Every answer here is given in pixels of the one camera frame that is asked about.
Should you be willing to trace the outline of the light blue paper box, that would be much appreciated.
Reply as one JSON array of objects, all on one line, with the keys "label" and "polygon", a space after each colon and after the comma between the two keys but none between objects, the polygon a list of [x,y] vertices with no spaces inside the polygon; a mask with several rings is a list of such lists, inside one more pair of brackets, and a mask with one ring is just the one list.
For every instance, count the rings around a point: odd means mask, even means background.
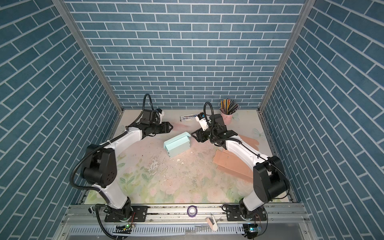
[{"label": "light blue paper box", "polygon": [[191,134],[184,132],[164,142],[164,149],[173,158],[191,148]]}]

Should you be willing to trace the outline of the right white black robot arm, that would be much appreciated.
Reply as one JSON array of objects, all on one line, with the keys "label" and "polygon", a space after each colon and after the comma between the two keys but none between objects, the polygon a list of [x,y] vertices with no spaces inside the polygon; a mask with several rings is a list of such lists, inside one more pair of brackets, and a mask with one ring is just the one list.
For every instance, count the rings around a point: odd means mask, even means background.
[{"label": "right white black robot arm", "polygon": [[264,155],[247,144],[236,132],[228,130],[221,115],[195,117],[201,128],[192,133],[199,143],[210,141],[217,147],[235,154],[253,171],[253,191],[239,202],[239,211],[244,219],[253,218],[262,206],[289,191],[290,183],[284,173],[282,161]]}]

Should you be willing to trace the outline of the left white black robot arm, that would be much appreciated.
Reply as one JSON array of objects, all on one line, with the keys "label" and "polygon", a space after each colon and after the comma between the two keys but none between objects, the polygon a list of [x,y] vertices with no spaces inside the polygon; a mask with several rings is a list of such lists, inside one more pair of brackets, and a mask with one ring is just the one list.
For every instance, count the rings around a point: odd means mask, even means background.
[{"label": "left white black robot arm", "polygon": [[139,122],[126,126],[121,135],[103,146],[88,146],[85,161],[81,165],[82,178],[105,200],[107,214],[117,222],[129,221],[133,209],[131,200],[123,193],[116,180],[116,157],[145,137],[167,134],[173,129],[169,122],[163,122],[165,112],[161,109],[143,110],[141,114]]}]

